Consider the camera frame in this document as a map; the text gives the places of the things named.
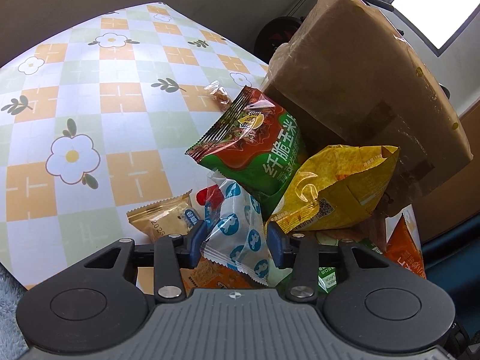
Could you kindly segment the gold orange oat bar packet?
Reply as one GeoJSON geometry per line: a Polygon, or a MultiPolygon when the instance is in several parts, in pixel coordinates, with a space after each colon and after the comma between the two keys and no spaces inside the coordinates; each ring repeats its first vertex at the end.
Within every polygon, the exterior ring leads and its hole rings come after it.
{"type": "Polygon", "coordinates": [[[128,222],[151,242],[171,234],[186,235],[200,220],[191,204],[191,192],[170,197],[127,212],[128,222]]]}

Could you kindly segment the white blue dotted snack packet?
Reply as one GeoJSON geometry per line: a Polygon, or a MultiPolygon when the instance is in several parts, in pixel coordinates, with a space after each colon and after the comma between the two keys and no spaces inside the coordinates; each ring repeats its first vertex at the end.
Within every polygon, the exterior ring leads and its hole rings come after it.
{"type": "Polygon", "coordinates": [[[202,256],[266,285],[271,256],[260,204],[236,180],[218,171],[208,174],[210,185],[220,188],[224,201],[216,209],[204,207],[209,234],[201,246],[202,256]]]}

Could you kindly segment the orange chip bag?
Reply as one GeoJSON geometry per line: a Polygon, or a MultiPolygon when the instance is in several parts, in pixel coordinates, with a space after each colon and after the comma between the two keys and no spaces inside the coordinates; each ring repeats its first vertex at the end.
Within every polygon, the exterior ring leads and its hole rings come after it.
{"type": "Polygon", "coordinates": [[[422,246],[413,206],[385,219],[385,256],[401,267],[425,279],[422,246]]]}

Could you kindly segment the red sauce packet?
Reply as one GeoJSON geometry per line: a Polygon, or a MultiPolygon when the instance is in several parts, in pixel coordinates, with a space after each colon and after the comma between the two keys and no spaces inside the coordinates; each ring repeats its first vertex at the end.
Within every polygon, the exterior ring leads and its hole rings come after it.
{"type": "Polygon", "coordinates": [[[215,184],[199,190],[196,193],[195,199],[201,206],[210,206],[212,209],[216,209],[224,201],[224,194],[215,184]]]}

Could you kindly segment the yellow crinkled snack bag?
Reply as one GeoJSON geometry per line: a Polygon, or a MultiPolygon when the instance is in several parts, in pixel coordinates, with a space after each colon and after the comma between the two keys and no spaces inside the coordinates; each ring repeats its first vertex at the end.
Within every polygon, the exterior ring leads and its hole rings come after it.
{"type": "Polygon", "coordinates": [[[372,216],[400,155],[393,145],[328,145],[295,173],[268,222],[284,233],[350,228],[372,216]]]}

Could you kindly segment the red green corn chip bag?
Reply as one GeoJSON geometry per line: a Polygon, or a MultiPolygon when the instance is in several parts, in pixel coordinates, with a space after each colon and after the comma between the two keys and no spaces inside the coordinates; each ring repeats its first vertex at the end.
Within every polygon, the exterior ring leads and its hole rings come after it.
{"type": "Polygon", "coordinates": [[[264,219],[276,209],[308,158],[294,116],[248,86],[185,153],[237,181],[259,202],[264,219]]]}

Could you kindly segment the small clear nut packet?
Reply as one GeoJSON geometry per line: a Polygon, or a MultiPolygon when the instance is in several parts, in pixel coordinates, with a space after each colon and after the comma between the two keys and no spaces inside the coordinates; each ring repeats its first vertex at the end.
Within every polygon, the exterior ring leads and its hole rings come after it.
{"type": "Polygon", "coordinates": [[[216,104],[222,112],[228,110],[232,103],[232,100],[225,88],[221,86],[218,80],[214,80],[209,85],[205,86],[204,90],[208,93],[210,97],[215,100],[216,104]]]}

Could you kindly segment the floral checkered bed sheet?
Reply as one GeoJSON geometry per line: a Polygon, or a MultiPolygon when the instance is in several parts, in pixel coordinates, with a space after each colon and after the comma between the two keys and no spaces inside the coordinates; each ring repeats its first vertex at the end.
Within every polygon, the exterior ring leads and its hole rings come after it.
{"type": "Polygon", "coordinates": [[[1,69],[1,263],[26,288],[112,242],[127,212],[208,187],[185,152],[267,65],[162,2],[102,14],[1,69]]]}

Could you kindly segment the brown cardboard box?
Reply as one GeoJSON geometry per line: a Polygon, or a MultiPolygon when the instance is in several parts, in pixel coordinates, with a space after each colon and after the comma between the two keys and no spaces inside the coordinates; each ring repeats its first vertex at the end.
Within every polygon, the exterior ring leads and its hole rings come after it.
{"type": "Polygon", "coordinates": [[[361,0],[317,0],[268,64],[267,94],[315,141],[397,146],[388,194],[425,196],[473,158],[435,77],[380,10],[361,0]]]}

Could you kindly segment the black exercise bike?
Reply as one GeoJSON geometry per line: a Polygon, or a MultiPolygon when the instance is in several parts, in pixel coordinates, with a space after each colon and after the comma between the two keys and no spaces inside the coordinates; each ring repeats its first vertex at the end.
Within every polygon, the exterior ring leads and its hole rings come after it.
{"type": "Polygon", "coordinates": [[[307,17],[268,22],[254,46],[268,87],[289,98],[374,100],[405,94],[430,67],[384,15],[384,0],[317,0],[307,17]]]}

